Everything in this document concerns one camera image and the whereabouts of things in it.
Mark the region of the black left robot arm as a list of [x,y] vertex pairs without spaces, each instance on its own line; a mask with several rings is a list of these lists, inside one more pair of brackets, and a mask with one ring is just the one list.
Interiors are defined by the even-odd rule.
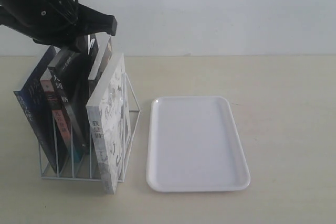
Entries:
[[1,25],[35,43],[75,52],[88,49],[85,37],[115,36],[117,20],[79,3],[79,0],[1,0]]

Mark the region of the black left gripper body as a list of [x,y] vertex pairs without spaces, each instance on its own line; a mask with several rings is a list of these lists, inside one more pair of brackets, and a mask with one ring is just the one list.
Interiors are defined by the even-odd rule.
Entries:
[[70,0],[1,0],[1,25],[35,43],[63,47],[62,39],[78,32],[79,4]]

